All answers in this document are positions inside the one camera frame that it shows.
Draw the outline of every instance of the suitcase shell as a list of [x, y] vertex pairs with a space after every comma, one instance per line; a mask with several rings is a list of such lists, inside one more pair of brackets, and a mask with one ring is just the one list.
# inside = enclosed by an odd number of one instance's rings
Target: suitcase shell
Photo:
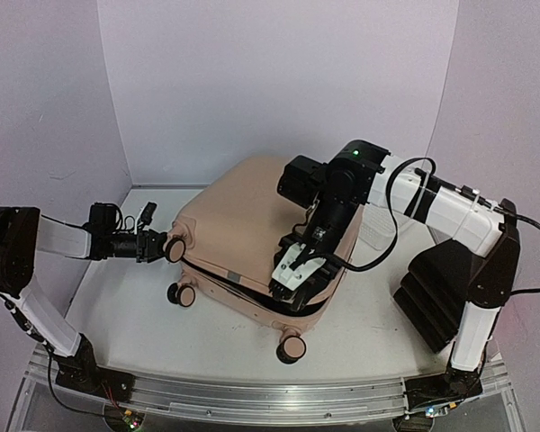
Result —
[[[182, 257], [178, 286], [190, 285], [265, 326], [281, 330], [281, 340], [299, 336], [320, 319], [344, 275], [311, 299], [303, 316], [268, 308], [274, 302], [268, 284], [280, 239], [305, 220], [306, 211], [278, 194], [276, 187], [288, 159], [251, 157], [239, 163], [192, 199], [177, 215], [168, 241], [183, 239], [169, 251]], [[349, 260], [362, 219], [359, 208], [336, 253]], [[252, 295], [233, 289], [246, 288]], [[194, 302], [194, 297], [187, 301]]]

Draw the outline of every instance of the wall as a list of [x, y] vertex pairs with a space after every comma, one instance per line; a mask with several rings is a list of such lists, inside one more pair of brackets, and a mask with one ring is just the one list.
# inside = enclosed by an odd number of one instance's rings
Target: wall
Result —
[[425, 153], [457, 1], [100, 0], [134, 184], [204, 184], [253, 153], [355, 138]]
[[[83, 222], [93, 201], [131, 185], [113, 113], [95, 0], [0, 0], [0, 205]], [[64, 310], [86, 263], [38, 254], [36, 274]], [[0, 430], [34, 344], [0, 301]]]
[[[429, 154], [443, 178], [540, 221], [540, 0], [460, 3]], [[520, 229], [516, 286], [540, 286], [540, 234]], [[540, 431], [540, 294], [511, 300], [496, 335], [528, 430]]]

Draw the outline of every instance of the suitcase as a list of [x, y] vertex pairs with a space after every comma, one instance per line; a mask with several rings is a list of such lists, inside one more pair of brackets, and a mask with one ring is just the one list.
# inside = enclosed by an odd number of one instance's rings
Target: suitcase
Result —
[[[304, 223], [306, 210], [278, 194], [287, 159], [251, 157], [239, 163], [192, 199], [168, 232], [166, 257], [181, 261], [182, 276], [168, 289], [168, 299], [183, 307], [196, 291], [226, 304], [260, 324], [282, 332], [276, 354], [286, 364], [306, 353], [302, 333], [328, 307], [344, 269], [324, 291], [292, 311], [288, 301], [273, 298], [269, 284], [281, 238]], [[359, 208], [336, 254], [349, 260], [362, 219]]]

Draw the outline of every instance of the table surface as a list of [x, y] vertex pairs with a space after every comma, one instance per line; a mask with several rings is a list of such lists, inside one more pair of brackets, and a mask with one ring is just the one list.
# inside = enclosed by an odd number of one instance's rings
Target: table surface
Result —
[[[137, 215], [158, 204], [151, 228], [169, 230], [200, 190], [133, 189], [122, 206]], [[111, 259], [92, 263], [67, 319], [92, 341], [96, 358], [133, 372], [204, 380], [327, 383], [441, 372], [450, 348], [434, 355], [392, 299], [411, 259], [434, 242], [421, 224], [399, 235], [390, 257], [374, 270], [348, 273], [314, 329], [303, 335], [306, 356], [284, 365], [275, 356], [279, 332], [258, 325], [198, 292], [183, 309], [167, 301], [179, 265]], [[353, 261], [380, 252], [358, 240]]]

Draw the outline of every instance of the white tabletop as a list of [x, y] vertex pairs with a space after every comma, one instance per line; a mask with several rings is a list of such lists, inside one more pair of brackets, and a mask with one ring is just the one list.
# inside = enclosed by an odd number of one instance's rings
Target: white tabletop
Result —
[[[146, 202], [158, 204], [151, 228], [169, 230], [180, 208], [199, 190], [133, 189], [122, 211], [136, 215]], [[442, 372], [450, 348], [434, 355], [392, 299], [412, 258], [433, 245], [428, 230], [414, 223], [374, 270], [348, 273], [311, 331], [303, 335], [306, 356], [282, 364], [275, 356], [280, 333], [197, 293], [183, 309], [167, 300], [179, 265], [150, 265], [111, 259], [88, 268], [67, 315], [94, 345], [100, 365], [133, 372], [204, 380], [316, 383], [368, 380]], [[380, 252], [361, 240], [353, 262]]]

